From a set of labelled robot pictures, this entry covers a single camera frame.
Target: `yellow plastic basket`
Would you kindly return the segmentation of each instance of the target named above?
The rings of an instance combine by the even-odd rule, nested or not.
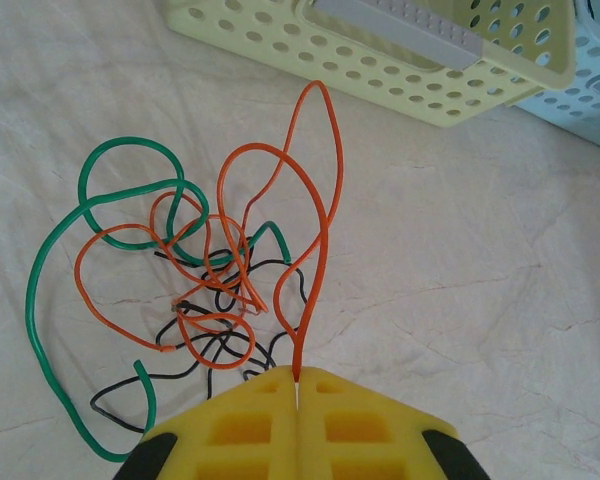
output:
[[[176,32],[441,127],[574,78],[572,0],[348,0],[432,35],[409,48],[317,8],[327,1],[167,0],[165,16]],[[475,61],[448,66],[454,51],[471,55],[471,38]]]

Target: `plastic basket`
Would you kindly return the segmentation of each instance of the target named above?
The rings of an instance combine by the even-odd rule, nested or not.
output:
[[[538,93],[519,106],[600,145],[600,0],[576,1],[576,77],[562,92]]]
[[[572,0],[346,0],[347,12],[371,8],[369,21],[382,10],[405,22],[398,34],[429,34],[409,48],[365,17],[319,9],[338,1],[166,0],[165,16],[177,32],[438,126],[573,80]]]

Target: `black wire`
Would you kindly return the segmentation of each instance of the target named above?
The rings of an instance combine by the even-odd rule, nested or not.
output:
[[[154,254],[158,257],[161,258],[168,258],[167,255],[165,255],[162,252],[154,252]],[[214,252],[212,252],[211,254],[209,254],[209,258],[213,258],[215,256],[218,255],[226,255],[226,254],[231,254],[231,251],[227,250],[227,249],[221,249],[221,250],[216,250]],[[251,249],[250,252],[250,257],[253,254],[253,249]],[[190,262],[186,262],[184,260],[180,260],[177,259],[178,263],[189,267],[189,268],[198,268],[202,265],[195,265],[192,264]],[[283,261],[283,260],[277,260],[277,259],[269,259],[269,260],[264,260],[262,262],[259,262],[255,265],[251,265],[249,264],[247,266],[247,274],[261,268],[264,267],[266,265],[284,265],[284,266],[290,266],[290,264],[288,264],[287,262]],[[223,266],[219,266],[213,269],[214,272],[218,272],[223,270],[224,268],[226,268],[226,265]],[[304,302],[304,304],[306,305],[307,303],[307,296],[306,293],[304,291],[304,284],[305,284],[305,277],[304,274],[302,273],[302,270],[300,269],[296,269],[295,270],[298,274],[299,277],[299,292],[300,292],[300,297],[302,298],[302,301]],[[227,284],[229,282],[234,281],[236,278],[238,278],[240,272],[236,272],[235,274],[231,275],[230,277],[228,277],[227,279],[224,280],[223,283]],[[209,275],[208,272],[205,272],[203,274],[203,276],[201,277],[203,280],[205,278],[207,278]],[[240,285],[241,282],[239,282],[238,284],[236,284],[232,290],[235,291],[236,293],[240,290]],[[235,307],[236,304],[236,299],[232,297],[228,307],[222,307],[220,305],[220,298],[222,296],[222,294],[224,293],[226,295],[226,292],[224,292],[221,289],[218,288],[213,288],[213,287],[207,287],[207,289],[212,290],[215,292],[215,297],[214,297],[214,304],[216,309],[218,310],[218,312],[220,313],[227,313],[230,310],[232,310]],[[204,307],[201,307],[199,305],[195,305],[193,303],[190,302],[181,302],[178,305],[176,305],[176,308],[182,308],[183,312],[186,314],[189,311],[193,310],[196,311],[198,313],[200,313],[201,315],[207,315],[209,313],[211,313],[210,310],[207,310]],[[172,319],[171,321],[169,321],[157,334],[156,334],[156,338],[155,338],[155,343],[157,345],[161,344],[161,340],[162,337],[171,329],[173,328],[173,326],[177,323],[178,319],[177,317]],[[216,341],[220,342],[220,347],[218,348],[218,350],[216,351],[216,353],[213,356],[212,362],[217,361],[217,359],[220,357],[220,355],[222,354],[222,352],[227,352],[230,355],[232,355],[235,358],[242,358],[244,356],[244,354],[236,352],[235,350],[233,350],[229,345],[228,342],[231,338],[238,338],[244,342],[249,342],[249,337],[247,335],[244,335],[240,332],[236,332],[235,330],[233,330],[233,325],[231,322],[229,322],[226,319],[219,319],[218,320],[219,323],[221,323],[222,325],[224,325],[228,330],[224,331],[224,332],[220,332],[220,333],[202,333],[199,335],[196,335],[194,337],[191,337],[190,341],[191,342],[195,342],[198,340],[202,340],[202,339],[210,339],[209,342],[207,342],[207,344],[202,348],[200,354],[202,356],[204,356],[208,350],[213,346],[213,344]],[[267,371],[269,368],[274,368],[276,366],[276,362],[273,359],[273,350],[275,348],[276,343],[283,337],[287,336],[288,333],[286,331],[280,332],[278,334],[276,334],[273,339],[271,339],[271,342],[269,343],[269,347],[268,348],[264,348],[259,342],[255,343],[255,348],[260,352],[260,354],[265,358],[265,361],[262,362],[258,359],[255,359],[253,357],[250,357],[248,359],[248,362],[261,368],[262,372]],[[175,346],[176,350],[181,349],[185,346],[185,342],[182,342],[178,345]],[[198,366],[200,365],[199,361],[195,361],[189,368],[187,368],[186,370],[184,370],[183,372],[180,373],[175,373],[175,374],[149,374],[149,378],[151,378],[152,380],[177,380],[177,379],[181,379],[184,378],[188,375],[190,375],[191,373],[193,373],[196,368],[198,368]],[[242,377],[243,379],[249,380],[250,377],[253,376],[257,376],[260,375],[262,372],[258,372],[256,370],[245,370],[242,373]],[[136,433],[143,433],[144,429],[137,427],[135,425],[131,425],[130,423],[124,421],[123,419],[121,419],[120,417],[117,417],[116,415],[106,411],[105,409],[103,409],[102,407],[100,407],[97,402],[100,398],[102,398],[104,395],[107,395],[108,393],[111,393],[115,390],[118,390],[126,385],[130,385],[132,383],[135,383],[137,381],[139,381],[140,378],[138,376],[134,376],[134,377],[129,377],[125,380],[122,380],[120,382],[117,382],[113,385],[110,385],[108,387],[103,388],[102,390],[100,390],[99,392],[97,392],[89,401],[89,405],[91,406],[91,409],[94,410],[95,412],[99,413],[100,415],[104,416],[105,418],[111,420],[112,422],[114,422],[115,424],[136,432]],[[207,369],[207,400],[210,399],[213,396],[213,369],[208,368]]]

